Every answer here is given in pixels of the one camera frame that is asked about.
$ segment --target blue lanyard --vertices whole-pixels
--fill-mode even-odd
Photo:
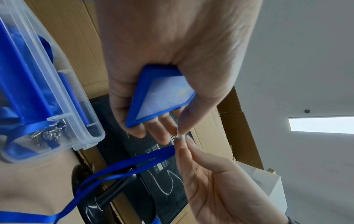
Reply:
[[[45,216],[41,214],[0,211],[0,223],[53,223],[54,222],[54,224],[56,224],[61,218],[69,214],[77,206],[77,204],[80,202],[82,198],[84,198],[89,192],[91,192],[92,190],[100,186],[100,184],[102,184],[103,182],[110,181],[110,180],[117,180],[120,178],[132,176],[133,174],[141,173],[143,171],[146,171],[156,166],[162,161],[169,159],[172,156],[174,156],[173,145],[160,150],[153,151],[151,153],[147,153],[141,156],[137,156],[134,158],[117,162],[107,167],[106,169],[99,171],[94,175],[90,176],[89,178],[87,178],[77,189],[74,199],[71,202],[69,202],[69,204],[61,212],[52,216]],[[112,171],[138,165],[140,163],[144,163],[144,164],[128,173],[116,174],[103,179],[97,179],[98,177],[107,175]]]

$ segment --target clear plastic box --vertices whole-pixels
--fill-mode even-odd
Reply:
[[[0,0],[1,27],[5,34],[0,39],[0,109],[18,115],[0,117],[0,129],[8,133],[0,135],[1,156],[16,163],[95,146],[104,138],[104,130],[68,59],[48,31],[22,0]],[[14,46],[16,52],[9,54],[8,46]],[[14,66],[18,62],[23,68]],[[8,70],[3,72],[2,65]],[[14,136],[11,127],[29,129],[46,121],[45,128],[31,129],[35,131],[7,141]]]

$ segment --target fluorescent light panel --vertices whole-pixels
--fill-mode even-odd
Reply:
[[[291,131],[354,134],[354,117],[289,118]]]

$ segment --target hand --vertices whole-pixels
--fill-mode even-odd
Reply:
[[[192,138],[174,141],[176,163],[200,224],[287,224],[288,218],[237,163],[198,149]]]
[[[148,130],[161,144],[176,134],[168,114],[132,128],[124,124],[147,64],[177,65],[197,93],[180,115],[178,132],[198,124],[233,87],[260,6],[261,0],[97,0],[110,103],[119,125],[139,138]]]

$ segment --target ceiling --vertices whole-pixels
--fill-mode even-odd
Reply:
[[[353,0],[264,0],[235,86],[264,168],[354,214],[354,135],[288,123],[354,115],[353,9]]]

